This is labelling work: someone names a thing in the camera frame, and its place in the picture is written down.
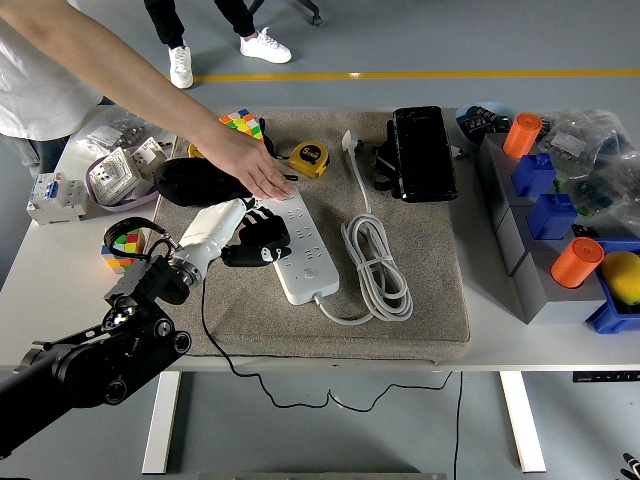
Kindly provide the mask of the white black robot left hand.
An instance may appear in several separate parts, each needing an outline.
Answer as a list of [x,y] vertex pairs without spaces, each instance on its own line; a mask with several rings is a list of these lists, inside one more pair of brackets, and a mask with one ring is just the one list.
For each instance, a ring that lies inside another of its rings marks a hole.
[[198,212],[170,264],[196,280],[220,258],[229,267],[260,267],[292,253],[282,217],[255,199],[233,199]]

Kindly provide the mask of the person's hand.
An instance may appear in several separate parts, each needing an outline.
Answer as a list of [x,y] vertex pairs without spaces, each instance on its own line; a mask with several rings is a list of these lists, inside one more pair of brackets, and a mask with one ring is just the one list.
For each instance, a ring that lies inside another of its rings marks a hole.
[[191,140],[216,167],[238,179],[259,199],[285,200],[295,191],[264,144],[214,119]]

